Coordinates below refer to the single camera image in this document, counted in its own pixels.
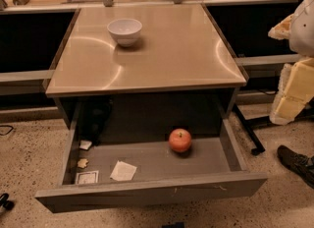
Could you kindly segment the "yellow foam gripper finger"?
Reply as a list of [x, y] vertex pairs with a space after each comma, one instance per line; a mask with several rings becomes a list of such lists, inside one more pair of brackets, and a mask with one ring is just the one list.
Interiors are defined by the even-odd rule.
[[286, 125], [314, 97], [314, 59], [306, 57], [293, 65], [284, 64], [278, 89], [269, 118], [273, 124]]
[[291, 19], [292, 15], [284, 18], [281, 22], [279, 22], [269, 30], [268, 36], [276, 40], [289, 39]]

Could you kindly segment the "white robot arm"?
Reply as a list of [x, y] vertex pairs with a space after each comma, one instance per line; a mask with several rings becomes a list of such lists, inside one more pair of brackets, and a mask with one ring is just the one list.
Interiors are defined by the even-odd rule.
[[314, 0], [303, 0], [268, 36], [287, 39], [290, 50], [301, 56], [293, 65], [284, 64], [269, 116], [273, 124], [286, 125], [314, 98]]

